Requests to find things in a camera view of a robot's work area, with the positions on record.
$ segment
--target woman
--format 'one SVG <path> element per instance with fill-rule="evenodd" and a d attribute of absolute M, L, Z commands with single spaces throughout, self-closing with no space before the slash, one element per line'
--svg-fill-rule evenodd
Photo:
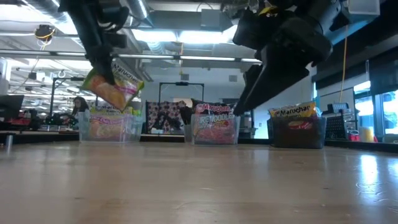
<path fill-rule="evenodd" d="M 85 112 L 86 110 L 89 110 L 86 100 L 81 96 L 77 96 L 75 99 L 73 99 L 73 103 L 75 106 L 73 107 L 72 116 L 74 116 L 76 119 L 78 118 L 79 112 Z"/>

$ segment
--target wooden table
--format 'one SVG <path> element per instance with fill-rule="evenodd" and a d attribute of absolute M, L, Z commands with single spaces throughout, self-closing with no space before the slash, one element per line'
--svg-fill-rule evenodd
<path fill-rule="evenodd" d="M 71 142 L 0 158 L 2 224 L 398 222 L 393 154 Z"/>

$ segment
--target column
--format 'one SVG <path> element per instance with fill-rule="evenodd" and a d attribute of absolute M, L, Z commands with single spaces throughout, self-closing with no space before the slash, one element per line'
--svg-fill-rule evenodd
<path fill-rule="evenodd" d="M 11 78 L 11 64 L 6 59 L 0 59 L 0 96 L 6 95 Z"/>

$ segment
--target clear plastic bin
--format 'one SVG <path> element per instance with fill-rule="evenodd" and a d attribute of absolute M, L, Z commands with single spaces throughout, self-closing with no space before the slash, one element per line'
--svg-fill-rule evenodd
<path fill-rule="evenodd" d="M 206 145 L 237 144 L 241 118 L 235 115 L 193 114 L 192 143 Z"/>
<path fill-rule="evenodd" d="M 142 118 L 131 114 L 90 115 L 79 113 L 81 142 L 130 142 L 141 137 Z"/>

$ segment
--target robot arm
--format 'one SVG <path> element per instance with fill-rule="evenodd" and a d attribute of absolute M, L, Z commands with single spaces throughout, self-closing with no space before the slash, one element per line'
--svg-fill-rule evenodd
<path fill-rule="evenodd" d="M 67 12 L 78 32 L 86 50 L 86 58 L 114 85 L 111 69 L 113 47 L 125 47 L 126 37 L 117 34 L 129 16 L 128 7 L 122 7 L 119 1 L 99 0 L 60 0 L 59 12 Z"/>
<path fill-rule="evenodd" d="M 273 0 L 274 9 L 239 21 L 233 42 L 256 50 L 262 66 L 246 72 L 246 86 L 234 111 L 252 110 L 297 83 L 333 51 L 325 34 L 349 22 L 341 19 L 339 0 Z M 296 6 L 295 11 L 287 10 Z"/>

